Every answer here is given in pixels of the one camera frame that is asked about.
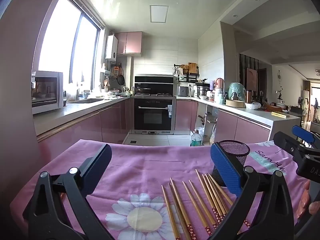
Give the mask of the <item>right hand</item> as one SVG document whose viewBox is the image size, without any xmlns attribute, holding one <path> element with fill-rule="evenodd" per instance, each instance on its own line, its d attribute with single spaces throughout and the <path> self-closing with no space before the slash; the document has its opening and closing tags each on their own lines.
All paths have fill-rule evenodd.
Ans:
<svg viewBox="0 0 320 240">
<path fill-rule="evenodd" d="M 320 208 L 320 201 L 311 202 L 311 198 L 309 195 L 309 189 L 310 189 L 310 181 L 308 180 L 304 184 L 304 192 L 302 194 L 302 197 L 300 199 L 298 209 L 296 212 L 297 219 L 300 219 L 306 211 L 308 211 L 311 215 L 315 215 Z"/>
</svg>

